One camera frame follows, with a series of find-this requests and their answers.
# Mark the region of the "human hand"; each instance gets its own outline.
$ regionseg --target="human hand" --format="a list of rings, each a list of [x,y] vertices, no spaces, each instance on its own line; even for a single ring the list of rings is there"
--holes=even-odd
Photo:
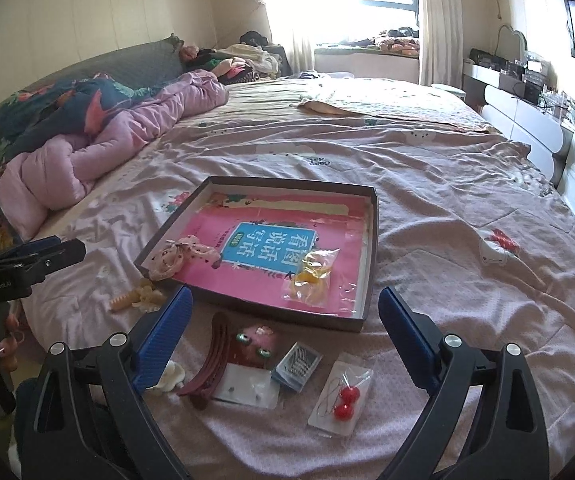
[[[5,329],[10,335],[0,342],[0,363],[4,370],[13,372],[18,366],[16,351],[19,347],[19,341],[14,336],[19,330],[19,321],[14,314],[5,319]]]

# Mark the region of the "bed sheet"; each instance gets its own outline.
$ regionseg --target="bed sheet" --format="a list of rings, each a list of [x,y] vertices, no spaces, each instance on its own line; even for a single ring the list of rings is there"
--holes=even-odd
[[[378,264],[363,332],[272,323],[285,345],[299,340],[324,354],[304,391],[284,394],[273,411],[212,402],[196,412],[186,400],[147,394],[170,445],[198,479],[376,478],[427,401],[378,319],[378,293],[393,285],[443,332],[481,348],[516,342],[526,350],[545,413],[552,475],[559,471],[575,452],[575,219],[525,158],[528,147],[495,133],[462,134],[420,121],[230,117],[174,128],[108,177],[81,210],[46,226],[43,235],[83,240],[88,255],[23,300],[39,342],[82,348],[129,330],[140,314],[113,314],[109,300],[138,282],[135,256],[183,194],[207,176],[374,186]],[[499,232],[512,240],[509,250],[496,243]],[[205,359],[217,310],[197,303],[174,352],[190,376]],[[253,323],[229,316],[234,326]],[[376,359],[369,402],[346,447],[306,427],[341,351]],[[443,465],[458,456],[477,394],[473,388]]]

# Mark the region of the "silver bolt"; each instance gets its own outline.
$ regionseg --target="silver bolt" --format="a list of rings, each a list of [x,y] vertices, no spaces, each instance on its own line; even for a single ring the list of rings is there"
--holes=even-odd
[[[52,355],[59,355],[65,349],[66,349],[66,346],[63,343],[54,343],[50,347],[50,353]]]
[[[111,346],[123,346],[125,345],[128,337],[125,334],[118,333],[110,337],[110,345]]]
[[[458,335],[449,334],[445,336],[445,344],[452,348],[459,348],[459,346],[463,344],[463,341],[461,341],[461,338]]]
[[[514,343],[510,343],[509,345],[506,346],[505,349],[507,350],[508,354],[512,354],[512,355],[520,355],[521,354],[521,349],[520,349],[519,345],[515,345]]]

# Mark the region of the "red cherry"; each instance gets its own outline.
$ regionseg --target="red cherry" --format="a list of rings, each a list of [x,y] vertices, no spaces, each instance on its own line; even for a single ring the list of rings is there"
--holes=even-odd
[[[342,422],[347,422],[354,416],[354,408],[351,404],[339,404],[334,408],[334,416]]]
[[[361,390],[356,386],[345,386],[340,393],[341,399],[345,404],[354,404],[361,396]]]

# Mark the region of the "blue gripper pad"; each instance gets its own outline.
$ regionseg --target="blue gripper pad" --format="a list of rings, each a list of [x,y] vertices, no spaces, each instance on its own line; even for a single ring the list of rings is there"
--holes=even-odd
[[[158,319],[136,349],[132,385],[139,394],[155,386],[192,316],[192,293],[183,286],[161,307]]]
[[[381,291],[378,315],[414,385],[426,390],[428,395],[434,394],[440,384],[439,356],[416,325],[410,308],[403,305],[403,300],[397,298],[390,287]]]

